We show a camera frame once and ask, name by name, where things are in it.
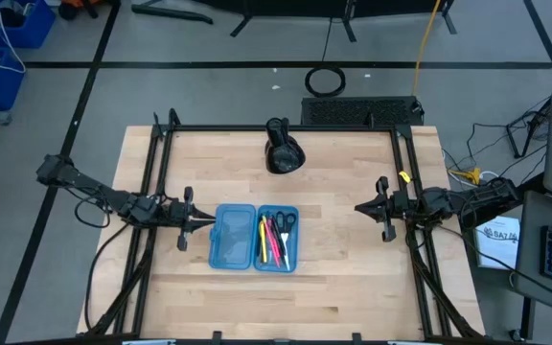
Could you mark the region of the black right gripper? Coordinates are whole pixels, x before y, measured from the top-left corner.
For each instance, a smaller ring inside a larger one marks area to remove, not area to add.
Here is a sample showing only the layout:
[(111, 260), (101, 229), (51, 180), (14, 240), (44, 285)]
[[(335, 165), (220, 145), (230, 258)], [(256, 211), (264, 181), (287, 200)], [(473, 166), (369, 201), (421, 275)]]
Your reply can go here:
[(408, 182), (401, 175), (398, 176), (398, 181), (403, 184), (403, 189), (388, 195), (388, 178), (381, 176), (377, 182), (378, 195), (355, 206), (357, 212), (383, 224), (381, 237), (384, 242), (391, 242), (397, 237), (392, 219), (405, 219), (413, 211), (413, 201), (407, 191)]

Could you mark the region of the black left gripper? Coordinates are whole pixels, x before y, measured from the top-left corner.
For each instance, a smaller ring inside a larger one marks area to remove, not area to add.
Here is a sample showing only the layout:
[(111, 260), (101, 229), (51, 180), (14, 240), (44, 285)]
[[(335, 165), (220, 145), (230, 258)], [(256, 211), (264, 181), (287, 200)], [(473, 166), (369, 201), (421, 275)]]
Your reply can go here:
[(182, 199), (176, 197), (172, 198), (169, 207), (169, 214), (172, 218), (173, 227), (180, 229), (180, 234), (177, 238), (177, 249), (180, 251), (186, 251), (188, 247), (188, 238), (204, 226), (213, 225), (215, 217), (193, 207), (194, 191), (193, 188), (188, 186), (184, 189), (184, 196)]

